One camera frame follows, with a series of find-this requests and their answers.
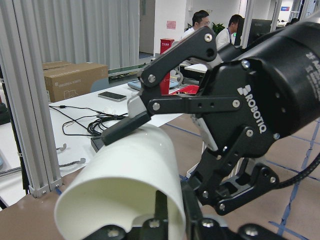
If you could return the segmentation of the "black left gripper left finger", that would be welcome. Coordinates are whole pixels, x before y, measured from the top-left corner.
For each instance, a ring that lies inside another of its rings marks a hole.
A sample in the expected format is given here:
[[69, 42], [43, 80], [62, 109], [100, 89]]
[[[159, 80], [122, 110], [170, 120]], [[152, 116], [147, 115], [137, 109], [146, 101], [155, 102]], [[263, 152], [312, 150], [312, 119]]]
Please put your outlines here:
[[124, 228], [109, 224], [91, 233], [86, 240], [167, 240], [168, 200], [161, 191], [155, 192], [154, 214], [137, 217], [129, 232]]

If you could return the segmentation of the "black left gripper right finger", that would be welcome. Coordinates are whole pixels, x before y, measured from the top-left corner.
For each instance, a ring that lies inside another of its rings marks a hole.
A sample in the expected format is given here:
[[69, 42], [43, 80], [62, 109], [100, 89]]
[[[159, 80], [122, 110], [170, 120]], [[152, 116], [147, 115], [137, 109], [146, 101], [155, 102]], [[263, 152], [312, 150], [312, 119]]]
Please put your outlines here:
[[283, 240], [284, 237], [254, 223], [246, 223], [236, 232], [229, 229], [219, 215], [203, 215], [194, 190], [183, 180], [180, 182], [186, 219], [188, 240]]

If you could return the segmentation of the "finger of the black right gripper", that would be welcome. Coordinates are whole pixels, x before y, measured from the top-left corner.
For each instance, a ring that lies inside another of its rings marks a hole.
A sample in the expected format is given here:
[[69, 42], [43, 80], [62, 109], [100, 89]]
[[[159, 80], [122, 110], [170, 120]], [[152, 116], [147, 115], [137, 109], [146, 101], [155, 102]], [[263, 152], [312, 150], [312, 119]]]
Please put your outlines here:
[[[138, 74], [141, 90], [127, 102], [128, 117], [102, 132], [103, 144], [107, 146], [128, 136], [150, 121], [153, 115], [186, 113], [198, 117], [196, 122], [207, 145], [216, 145], [203, 115], [234, 108], [231, 98], [211, 96], [208, 84], [212, 82], [213, 68], [235, 59], [242, 53], [242, 49], [230, 43], [217, 48], [215, 37], [209, 27], [200, 28], [141, 70]], [[166, 60], [169, 72], [186, 60], [207, 66], [207, 72], [195, 96], [161, 94], [160, 83], [166, 75], [163, 65]]]

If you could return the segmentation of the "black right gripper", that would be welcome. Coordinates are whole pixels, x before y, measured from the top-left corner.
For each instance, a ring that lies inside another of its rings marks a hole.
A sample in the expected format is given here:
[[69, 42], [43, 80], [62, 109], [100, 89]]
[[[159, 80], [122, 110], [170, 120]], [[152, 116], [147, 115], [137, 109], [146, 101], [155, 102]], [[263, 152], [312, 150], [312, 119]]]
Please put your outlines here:
[[320, 25], [301, 21], [260, 37], [207, 75], [211, 112], [192, 115], [207, 148], [188, 184], [224, 216], [275, 189], [278, 175], [249, 157], [264, 155], [320, 115]]

